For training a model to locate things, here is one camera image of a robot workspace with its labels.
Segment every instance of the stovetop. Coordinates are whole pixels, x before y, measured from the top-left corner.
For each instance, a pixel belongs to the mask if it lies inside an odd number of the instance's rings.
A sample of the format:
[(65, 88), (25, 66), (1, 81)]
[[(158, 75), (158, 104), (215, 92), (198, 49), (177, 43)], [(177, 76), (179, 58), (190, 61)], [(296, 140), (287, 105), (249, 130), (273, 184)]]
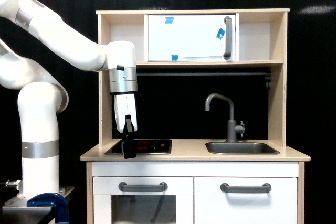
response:
[[(122, 154), (121, 142), (117, 142), (105, 154)], [(171, 139), (134, 139), (136, 154), (171, 154)]]

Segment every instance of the sink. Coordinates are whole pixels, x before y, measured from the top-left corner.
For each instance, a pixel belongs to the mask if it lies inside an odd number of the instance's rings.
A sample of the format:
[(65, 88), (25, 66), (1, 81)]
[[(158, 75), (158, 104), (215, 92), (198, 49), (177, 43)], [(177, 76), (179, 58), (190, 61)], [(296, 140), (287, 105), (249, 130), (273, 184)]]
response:
[(227, 142), (210, 142), (206, 143), (210, 153), (214, 154), (257, 154), (257, 155), (276, 155), (279, 154), (264, 143), (227, 143)]

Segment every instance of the oven door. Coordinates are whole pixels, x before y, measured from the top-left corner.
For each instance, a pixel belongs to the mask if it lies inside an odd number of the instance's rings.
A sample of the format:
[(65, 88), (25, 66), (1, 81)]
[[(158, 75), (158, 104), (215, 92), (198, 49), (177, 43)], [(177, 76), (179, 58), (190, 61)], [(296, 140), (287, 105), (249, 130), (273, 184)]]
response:
[(191, 177), (95, 177), (94, 224), (192, 224)]

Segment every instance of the gray faucet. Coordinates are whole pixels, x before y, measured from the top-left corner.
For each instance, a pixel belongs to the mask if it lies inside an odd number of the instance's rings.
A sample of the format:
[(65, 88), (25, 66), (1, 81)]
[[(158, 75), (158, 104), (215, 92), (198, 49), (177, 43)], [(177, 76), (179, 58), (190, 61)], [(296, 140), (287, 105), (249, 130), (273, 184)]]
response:
[(235, 109), (234, 109), (232, 100), (221, 94), (212, 93), (205, 100), (205, 107), (204, 107), (205, 111), (210, 111), (210, 103), (213, 98), (218, 98), (223, 101), (227, 101), (229, 103), (230, 119), (227, 121), (227, 140), (226, 141), (229, 143), (238, 143), (236, 134), (238, 133), (238, 134), (241, 134), (241, 136), (243, 136), (243, 134), (245, 133), (245, 125), (243, 122), (241, 122), (240, 125), (237, 125), (237, 122), (235, 120)]

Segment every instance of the countertop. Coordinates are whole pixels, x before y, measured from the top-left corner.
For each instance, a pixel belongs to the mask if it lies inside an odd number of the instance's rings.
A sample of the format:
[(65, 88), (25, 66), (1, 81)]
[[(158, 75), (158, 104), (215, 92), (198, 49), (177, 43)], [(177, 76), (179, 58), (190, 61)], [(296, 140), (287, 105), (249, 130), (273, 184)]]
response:
[(310, 157), (291, 147), (282, 147), (269, 140), (244, 140), (244, 142), (266, 143), (278, 150), (277, 155), (236, 155), (236, 154), (213, 154), (208, 152), (205, 144), (208, 142), (224, 142), (225, 140), (214, 139), (173, 139), (171, 154), (161, 155), (137, 155), (136, 158), (124, 159), (121, 154), (105, 155), (120, 139), (111, 140), (103, 147), (96, 145), (80, 156), (81, 161), (283, 161), (283, 162), (307, 162)]

